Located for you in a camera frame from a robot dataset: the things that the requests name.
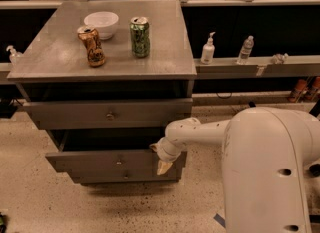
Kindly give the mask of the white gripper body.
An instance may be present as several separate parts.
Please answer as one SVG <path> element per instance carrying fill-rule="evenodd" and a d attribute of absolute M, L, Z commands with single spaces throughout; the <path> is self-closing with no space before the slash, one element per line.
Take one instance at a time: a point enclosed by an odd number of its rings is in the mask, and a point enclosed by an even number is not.
<path fill-rule="evenodd" d="M 156 143 L 156 153 L 163 162 L 174 162 L 183 151 L 186 150 L 186 144 L 182 142 L 171 142 L 163 137 Z"/>

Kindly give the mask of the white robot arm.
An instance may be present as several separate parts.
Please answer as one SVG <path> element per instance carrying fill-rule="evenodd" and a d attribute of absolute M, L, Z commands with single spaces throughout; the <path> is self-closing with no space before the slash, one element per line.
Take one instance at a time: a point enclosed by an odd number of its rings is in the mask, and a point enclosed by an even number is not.
<path fill-rule="evenodd" d="M 297 110 L 245 109 L 225 121 L 167 125 L 150 147 L 166 173 L 190 144 L 222 147 L 226 233 L 312 233 L 304 167 L 320 158 L 320 121 Z"/>

